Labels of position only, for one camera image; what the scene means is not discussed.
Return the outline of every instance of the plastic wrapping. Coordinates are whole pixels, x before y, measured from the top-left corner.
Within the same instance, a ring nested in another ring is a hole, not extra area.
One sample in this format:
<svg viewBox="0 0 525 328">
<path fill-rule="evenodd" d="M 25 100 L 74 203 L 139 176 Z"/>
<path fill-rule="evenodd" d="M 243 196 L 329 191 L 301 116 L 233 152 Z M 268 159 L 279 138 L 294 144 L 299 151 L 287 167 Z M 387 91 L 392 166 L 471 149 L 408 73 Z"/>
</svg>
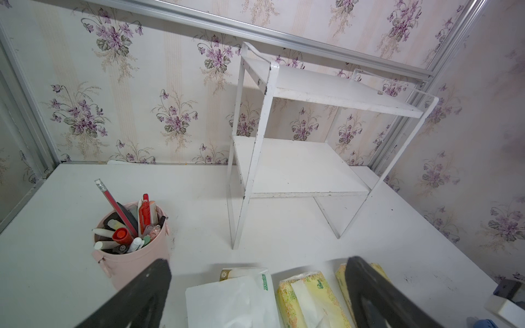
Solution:
<svg viewBox="0 0 525 328">
<path fill-rule="evenodd" d="M 279 283 L 277 304 L 288 328 L 350 328 L 339 301 L 320 271 Z"/>
</svg>

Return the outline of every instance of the white desk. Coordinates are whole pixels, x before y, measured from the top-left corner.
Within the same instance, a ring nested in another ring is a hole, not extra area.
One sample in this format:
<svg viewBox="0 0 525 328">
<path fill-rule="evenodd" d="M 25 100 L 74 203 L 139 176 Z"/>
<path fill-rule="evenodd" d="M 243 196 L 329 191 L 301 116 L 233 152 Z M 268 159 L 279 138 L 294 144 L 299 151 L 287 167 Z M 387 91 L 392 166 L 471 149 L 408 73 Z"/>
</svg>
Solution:
<svg viewBox="0 0 525 328">
<path fill-rule="evenodd" d="M 387 185 L 341 240 L 313 198 L 253 199 L 243 242 L 232 250 L 225 175 L 225 166 L 60 165 L 0 235 L 0 325 L 73 327 L 115 293 L 91 257 L 91 229 L 111 210 L 93 182 L 101 178 L 117 201 L 149 193 L 169 215 L 173 279 L 163 328 L 187 326 L 186 288 L 218 281 L 223 267 L 234 266 L 267 267 L 274 288 L 321 270 L 348 315 L 333 273 L 356 255 L 379 263 L 445 327 L 466 327 L 469 316 L 505 327 L 483 309 L 496 283 Z"/>
</svg>

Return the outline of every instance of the metal rail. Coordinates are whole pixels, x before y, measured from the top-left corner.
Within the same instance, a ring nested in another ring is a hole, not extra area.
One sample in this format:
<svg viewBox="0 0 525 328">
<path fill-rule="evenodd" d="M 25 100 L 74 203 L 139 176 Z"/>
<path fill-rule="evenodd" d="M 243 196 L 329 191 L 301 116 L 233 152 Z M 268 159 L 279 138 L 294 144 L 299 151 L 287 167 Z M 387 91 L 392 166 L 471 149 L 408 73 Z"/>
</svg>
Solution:
<svg viewBox="0 0 525 328">
<path fill-rule="evenodd" d="M 145 16 L 156 17 L 198 28 L 226 33 L 248 40 L 293 49 L 307 54 L 351 62 L 390 73 L 400 74 L 421 81 L 430 81 L 432 71 L 421 69 L 391 60 L 362 54 L 357 51 L 331 46 L 288 33 L 239 22 L 234 19 L 201 12 L 160 0 L 89 0 L 99 5 L 127 10 Z"/>
</svg>

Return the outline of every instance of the red marker cap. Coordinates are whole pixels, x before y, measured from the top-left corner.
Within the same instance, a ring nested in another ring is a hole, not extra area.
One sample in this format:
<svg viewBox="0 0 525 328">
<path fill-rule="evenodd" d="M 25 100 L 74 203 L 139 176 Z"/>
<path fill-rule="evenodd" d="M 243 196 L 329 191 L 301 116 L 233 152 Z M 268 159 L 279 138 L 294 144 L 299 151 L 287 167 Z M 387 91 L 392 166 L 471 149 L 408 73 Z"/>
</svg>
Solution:
<svg viewBox="0 0 525 328">
<path fill-rule="evenodd" d="M 121 245 L 128 246 L 133 242 L 133 237 L 126 228 L 120 228 L 113 233 L 113 240 Z"/>
</svg>

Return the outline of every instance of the floral wallpaper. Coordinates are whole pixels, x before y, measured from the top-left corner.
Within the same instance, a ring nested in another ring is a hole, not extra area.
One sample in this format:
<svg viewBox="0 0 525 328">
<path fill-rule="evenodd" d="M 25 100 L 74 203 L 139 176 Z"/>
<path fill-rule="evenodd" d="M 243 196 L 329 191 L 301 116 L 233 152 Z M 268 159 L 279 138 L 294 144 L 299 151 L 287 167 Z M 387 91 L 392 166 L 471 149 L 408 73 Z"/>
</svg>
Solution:
<svg viewBox="0 0 525 328">
<path fill-rule="evenodd" d="M 178 5 L 427 68 L 466 0 L 225 0 Z"/>
<path fill-rule="evenodd" d="M 495 281 L 525 281 L 525 3 L 494 0 L 484 10 L 385 182 Z"/>
<path fill-rule="evenodd" d="M 239 10 L 271 25 L 284 16 L 278 4 L 250 0 Z M 340 20 L 360 4 L 328 5 L 337 16 L 331 24 L 350 28 Z M 0 17 L 62 161 L 226 163 L 243 40 L 83 1 L 20 0 Z M 353 77 L 354 69 L 368 68 L 255 45 L 281 65 L 354 78 L 393 97 L 406 99 L 415 84 L 372 69 L 384 78 Z M 248 75 L 244 86 L 235 124 L 237 134 L 254 136 L 263 95 Z M 337 109 L 275 99 L 267 137 L 328 138 L 349 165 L 368 164 L 394 117 L 342 109 L 336 118 Z M 338 130 L 328 135 L 334 124 Z"/>
</svg>

